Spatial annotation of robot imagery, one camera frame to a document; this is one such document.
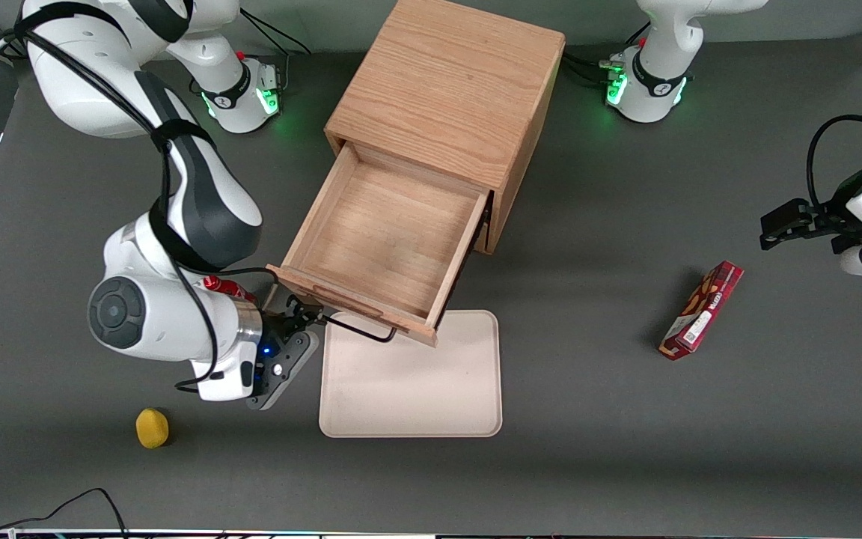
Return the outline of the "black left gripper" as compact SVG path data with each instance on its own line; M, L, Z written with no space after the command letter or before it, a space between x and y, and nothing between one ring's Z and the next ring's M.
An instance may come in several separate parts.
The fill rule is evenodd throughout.
M836 235L831 239L835 255L862 246L862 221L847 208L847 202L861 190L862 168L843 180L827 201L819 201L814 175L810 172L810 199L818 214L817 230ZM790 199L760 218L760 248L770 250L786 241L810 238L813 222L810 204L803 198Z

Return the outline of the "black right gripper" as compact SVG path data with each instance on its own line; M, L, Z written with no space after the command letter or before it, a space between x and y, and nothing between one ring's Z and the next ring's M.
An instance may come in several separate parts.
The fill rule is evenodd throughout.
M291 375L309 354L307 327L328 324L322 305L306 305L288 296L281 313L261 314L263 331L257 345L257 367L262 375Z

